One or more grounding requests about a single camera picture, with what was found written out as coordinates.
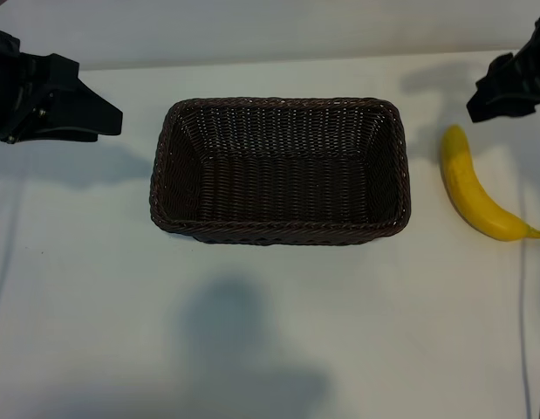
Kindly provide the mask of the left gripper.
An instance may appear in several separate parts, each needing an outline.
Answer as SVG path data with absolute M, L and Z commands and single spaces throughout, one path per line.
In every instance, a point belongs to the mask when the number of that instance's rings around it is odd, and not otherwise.
M 35 92 L 36 107 L 26 104 Z M 97 142 L 121 134 L 123 113 L 79 79 L 79 63 L 20 51 L 0 31 L 0 141 Z

